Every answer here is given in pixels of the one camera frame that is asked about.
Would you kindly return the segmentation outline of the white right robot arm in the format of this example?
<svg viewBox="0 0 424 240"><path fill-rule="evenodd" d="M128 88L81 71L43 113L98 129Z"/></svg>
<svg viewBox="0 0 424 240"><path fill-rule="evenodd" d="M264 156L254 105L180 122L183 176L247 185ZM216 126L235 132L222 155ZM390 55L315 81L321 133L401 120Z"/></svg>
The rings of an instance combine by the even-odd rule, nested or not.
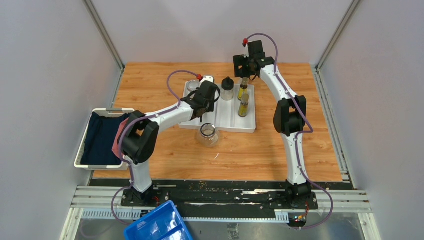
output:
<svg viewBox="0 0 424 240"><path fill-rule="evenodd" d="M234 75L247 79L259 77L276 100L273 125L283 139L288 167L283 199L290 208L298 209L312 194L303 153L307 100L289 87L274 58L266 56L262 41L245 38L242 45L245 53L233 56Z"/></svg>

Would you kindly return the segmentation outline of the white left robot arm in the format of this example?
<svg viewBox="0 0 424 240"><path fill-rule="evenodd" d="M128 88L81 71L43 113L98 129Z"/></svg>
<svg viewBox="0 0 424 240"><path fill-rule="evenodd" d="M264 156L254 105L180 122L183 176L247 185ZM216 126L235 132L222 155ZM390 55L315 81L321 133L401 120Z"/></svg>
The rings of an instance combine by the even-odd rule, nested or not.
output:
<svg viewBox="0 0 424 240"><path fill-rule="evenodd" d="M130 115L117 143L119 157L128 164L130 171L128 191L134 194L133 198L140 206L149 206L153 201L149 159L158 135L175 125L213 112L220 94L220 88L206 80L197 90L170 107L150 113L134 111Z"/></svg>

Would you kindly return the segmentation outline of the clear glass jar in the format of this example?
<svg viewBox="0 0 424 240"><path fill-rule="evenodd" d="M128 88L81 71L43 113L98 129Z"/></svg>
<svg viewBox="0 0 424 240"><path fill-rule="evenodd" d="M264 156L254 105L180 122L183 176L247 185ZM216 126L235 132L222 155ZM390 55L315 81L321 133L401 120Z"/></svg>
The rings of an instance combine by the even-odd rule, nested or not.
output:
<svg viewBox="0 0 424 240"><path fill-rule="evenodd" d="M189 93L195 91L199 86L200 82L198 80L189 80L185 84L184 92L186 93L186 95L188 95Z"/></svg>
<svg viewBox="0 0 424 240"><path fill-rule="evenodd" d="M211 148L218 144L220 134L212 123L205 123L198 130L196 137L202 145Z"/></svg>

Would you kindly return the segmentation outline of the black-lid shaker jar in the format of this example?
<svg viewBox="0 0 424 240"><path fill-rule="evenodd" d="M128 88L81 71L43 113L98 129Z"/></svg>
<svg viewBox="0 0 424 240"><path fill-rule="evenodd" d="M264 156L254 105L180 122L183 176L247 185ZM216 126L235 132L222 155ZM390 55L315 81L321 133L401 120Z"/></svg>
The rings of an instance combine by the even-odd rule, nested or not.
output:
<svg viewBox="0 0 424 240"><path fill-rule="evenodd" d="M234 81L229 76L221 82L221 95L224 101L231 101L234 98Z"/></svg>

